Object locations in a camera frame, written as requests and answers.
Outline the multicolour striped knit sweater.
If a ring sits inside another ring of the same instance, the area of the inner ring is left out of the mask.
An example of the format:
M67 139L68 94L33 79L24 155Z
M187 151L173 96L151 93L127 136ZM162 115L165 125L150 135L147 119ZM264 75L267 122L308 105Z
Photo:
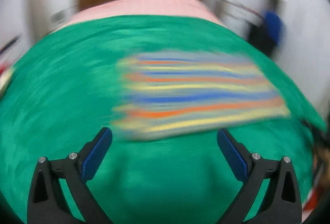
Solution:
M241 54L159 51L119 62L123 137L155 140L268 118L290 110L280 91Z

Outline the black clothes on chair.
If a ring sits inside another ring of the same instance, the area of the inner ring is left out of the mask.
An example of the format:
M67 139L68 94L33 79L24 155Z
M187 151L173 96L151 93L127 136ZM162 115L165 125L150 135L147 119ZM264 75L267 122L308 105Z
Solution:
M247 42L268 58L272 58L278 45L267 36L263 21L258 25L250 24L250 26Z

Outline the green floral bed blanket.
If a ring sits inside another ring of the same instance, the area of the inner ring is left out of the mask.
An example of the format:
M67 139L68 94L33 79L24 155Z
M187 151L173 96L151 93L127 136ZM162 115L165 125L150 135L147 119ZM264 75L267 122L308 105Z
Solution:
M159 51L241 54L280 91L290 110L225 127L250 151L288 156L300 195L312 185L312 127L326 125L295 83L230 30L199 18L126 15L85 21L44 37L14 66L1 99L1 193L27 221L38 158L68 156L102 127L113 142L88 187L114 223L215 223L241 188L211 129L155 140L123 137L115 126L123 97L119 62Z

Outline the striped folded cloth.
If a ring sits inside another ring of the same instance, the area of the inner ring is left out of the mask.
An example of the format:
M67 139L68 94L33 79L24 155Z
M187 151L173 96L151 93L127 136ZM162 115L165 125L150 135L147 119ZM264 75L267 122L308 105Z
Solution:
M8 67L2 74L1 74L1 89L0 89L0 97L3 97L9 84L11 83L11 78L14 74L15 68L13 66Z

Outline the red folded garment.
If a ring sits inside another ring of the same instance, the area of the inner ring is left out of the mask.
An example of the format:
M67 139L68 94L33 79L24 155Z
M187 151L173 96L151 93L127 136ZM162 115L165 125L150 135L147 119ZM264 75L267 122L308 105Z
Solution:
M6 62L0 63L0 75L8 68L8 64Z

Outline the white desk cabinet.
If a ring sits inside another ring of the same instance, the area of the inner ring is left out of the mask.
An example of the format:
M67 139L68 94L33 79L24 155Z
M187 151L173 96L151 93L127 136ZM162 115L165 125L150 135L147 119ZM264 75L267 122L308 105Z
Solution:
M232 0L207 0L213 14L235 34L245 38L252 25L259 24L263 16L257 11Z

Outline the pink striped bed sheet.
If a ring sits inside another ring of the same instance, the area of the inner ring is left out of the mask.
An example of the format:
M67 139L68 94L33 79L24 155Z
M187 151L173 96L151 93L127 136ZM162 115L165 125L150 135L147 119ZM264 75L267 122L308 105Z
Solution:
M121 15L163 15L200 18L225 26L200 0L115 0L83 10L58 30L85 21Z

